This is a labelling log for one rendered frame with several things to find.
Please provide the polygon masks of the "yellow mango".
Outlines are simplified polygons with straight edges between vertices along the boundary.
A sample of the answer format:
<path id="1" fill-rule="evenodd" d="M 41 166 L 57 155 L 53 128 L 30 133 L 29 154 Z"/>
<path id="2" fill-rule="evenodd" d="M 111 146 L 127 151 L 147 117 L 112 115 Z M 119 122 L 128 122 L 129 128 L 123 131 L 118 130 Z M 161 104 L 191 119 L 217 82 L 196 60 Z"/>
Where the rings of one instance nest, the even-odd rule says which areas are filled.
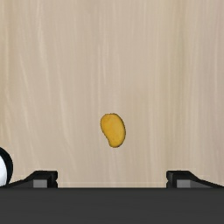
<path id="1" fill-rule="evenodd" d="M 126 129 L 122 118 L 117 114 L 105 114 L 101 118 L 101 131 L 112 148 L 123 144 L 126 137 Z"/>

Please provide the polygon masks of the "black and white bowl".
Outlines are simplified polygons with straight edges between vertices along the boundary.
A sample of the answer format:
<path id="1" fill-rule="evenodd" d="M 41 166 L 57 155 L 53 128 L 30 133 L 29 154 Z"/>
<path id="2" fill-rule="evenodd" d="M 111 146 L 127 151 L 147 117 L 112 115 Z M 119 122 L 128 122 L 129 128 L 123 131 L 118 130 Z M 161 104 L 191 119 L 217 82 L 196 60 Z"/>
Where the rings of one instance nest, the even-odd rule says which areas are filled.
<path id="1" fill-rule="evenodd" d="M 10 154 L 0 147 L 0 186 L 8 185 L 13 173 L 13 162 Z"/>

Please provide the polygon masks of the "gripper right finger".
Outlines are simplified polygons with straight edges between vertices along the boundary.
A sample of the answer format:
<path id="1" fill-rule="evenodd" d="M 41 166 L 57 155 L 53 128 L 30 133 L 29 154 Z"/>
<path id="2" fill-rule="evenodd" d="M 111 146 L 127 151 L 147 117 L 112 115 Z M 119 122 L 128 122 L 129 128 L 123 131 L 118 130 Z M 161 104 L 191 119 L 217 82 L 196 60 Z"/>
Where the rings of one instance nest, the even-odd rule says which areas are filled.
<path id="1" fill-rule="evenodd" d="M 167 171 L 167 188 L 221 188 L 221 185 L 199 179 L 190 171 Z"/>

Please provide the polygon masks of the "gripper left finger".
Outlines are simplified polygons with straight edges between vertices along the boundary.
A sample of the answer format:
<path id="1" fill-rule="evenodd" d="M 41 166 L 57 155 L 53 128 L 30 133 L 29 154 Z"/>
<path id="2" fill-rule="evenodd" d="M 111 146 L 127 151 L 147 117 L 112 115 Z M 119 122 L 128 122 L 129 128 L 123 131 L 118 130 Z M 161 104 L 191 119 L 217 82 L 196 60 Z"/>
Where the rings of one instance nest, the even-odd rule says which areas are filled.
<path id="1" fill-rule="evenodd" d="M 7 188 L 57 188 L 57 171 L 34 171 L 27 178 L 8 184 Z"/>

